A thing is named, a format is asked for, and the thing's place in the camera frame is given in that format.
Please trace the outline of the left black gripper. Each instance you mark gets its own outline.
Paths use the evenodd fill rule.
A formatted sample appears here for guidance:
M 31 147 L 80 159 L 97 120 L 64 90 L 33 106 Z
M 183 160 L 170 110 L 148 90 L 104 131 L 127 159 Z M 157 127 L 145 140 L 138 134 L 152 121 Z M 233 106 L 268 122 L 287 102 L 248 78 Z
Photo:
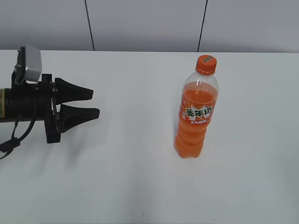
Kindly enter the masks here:
M 44 121 L 46 140 L 48 144 L 59 143 L 61 133 L 98 119 L 100 110 L 97 108 L 79 108 L 63 105 L 62 103 L 91 100 L 93 90 L 83 88 L 55 78 L 52 82 L 51 74 L 42 74 L 42 80 L 36 84 L 38 117 Z M 56 104 L 61 104 L 59 112 L 59 127 L 57 126 Z

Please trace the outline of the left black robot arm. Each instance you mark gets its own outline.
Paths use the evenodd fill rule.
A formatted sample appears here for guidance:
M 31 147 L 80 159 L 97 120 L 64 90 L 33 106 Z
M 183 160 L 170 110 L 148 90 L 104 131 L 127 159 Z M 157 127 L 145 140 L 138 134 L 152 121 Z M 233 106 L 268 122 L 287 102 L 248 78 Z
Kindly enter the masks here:
M 17 144 L 28 136 L 36 121 L 44 122 L 47 143 L 59 143 L 62 133 L 100 116 L 98 108 L 78 108 L 66 103 L 92 98 L 91 89 L 73 85 L 61 78 L 52 79 L 51 74 L 42 74 L 41 81 L 35 84 L 26 81 L 12 83 L 10 89 L 0 91 L 0 121 L 30 123 L 21 137 L 12 136 Z

